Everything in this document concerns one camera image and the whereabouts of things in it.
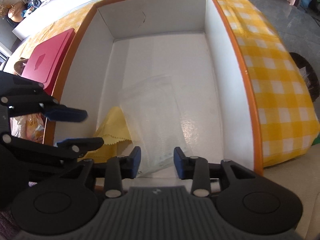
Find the gray floor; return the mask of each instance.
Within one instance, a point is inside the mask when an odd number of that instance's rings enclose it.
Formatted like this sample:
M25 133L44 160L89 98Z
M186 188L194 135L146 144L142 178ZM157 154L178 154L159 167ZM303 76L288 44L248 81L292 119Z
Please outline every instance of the gray floor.
M302 8L286 0L249 0L278 31L289 52L296 52L312 65L320 79L320 27ZM320 98L315 102L320 118Z

